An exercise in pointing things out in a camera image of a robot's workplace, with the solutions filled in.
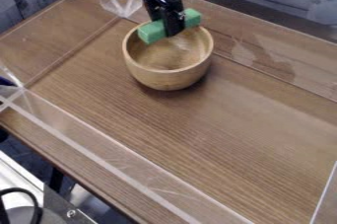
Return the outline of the black table leg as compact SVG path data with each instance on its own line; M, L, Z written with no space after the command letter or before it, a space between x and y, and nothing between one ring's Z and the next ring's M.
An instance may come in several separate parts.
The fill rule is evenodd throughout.
M62 172L57 168L53 168L50 181L49 181L49 188L55 192L59 192L61 185L62 185L62 179L63 179Z

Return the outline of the clear acrylic corner bracket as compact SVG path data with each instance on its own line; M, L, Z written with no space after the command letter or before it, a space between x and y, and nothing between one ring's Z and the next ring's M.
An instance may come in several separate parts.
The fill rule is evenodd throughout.
M129 18L142 7L142 0L98 0L102 9L121 18Z

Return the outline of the green rectangular block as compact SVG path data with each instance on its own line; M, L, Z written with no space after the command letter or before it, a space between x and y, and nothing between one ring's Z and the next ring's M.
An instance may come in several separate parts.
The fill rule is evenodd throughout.
M185 27L189 29L198 26L201 23L201 13L194 9L185 9L183 14L185 14L185 21L183 21ZM151 44L158 40L163 39L167 36L163 21L157 20L141 24L137 27L137 35L139 40L145 44Z

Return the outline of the light wooden bowl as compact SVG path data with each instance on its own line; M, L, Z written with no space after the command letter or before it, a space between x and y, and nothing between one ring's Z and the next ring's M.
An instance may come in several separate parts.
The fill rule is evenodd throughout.
M130 29L122 40L122 56L131 77L154 90L187 88L209 69L214 46L210 32L197 26L145 44L137 29L138 26Z

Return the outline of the grey metal base plate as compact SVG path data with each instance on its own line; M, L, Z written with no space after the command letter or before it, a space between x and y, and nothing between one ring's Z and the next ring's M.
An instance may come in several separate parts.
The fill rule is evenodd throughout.
M5 196L22 195L29 204L5 207ZM0 190L0 224L97 224L77 210L70 208L51 209L41 206L34 194L21 187Z

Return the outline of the clear acrylic front barrier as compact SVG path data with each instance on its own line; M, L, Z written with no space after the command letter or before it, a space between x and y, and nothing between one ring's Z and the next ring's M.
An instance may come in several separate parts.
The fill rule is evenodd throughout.
M141 224L254 224L0 66L0 126Z

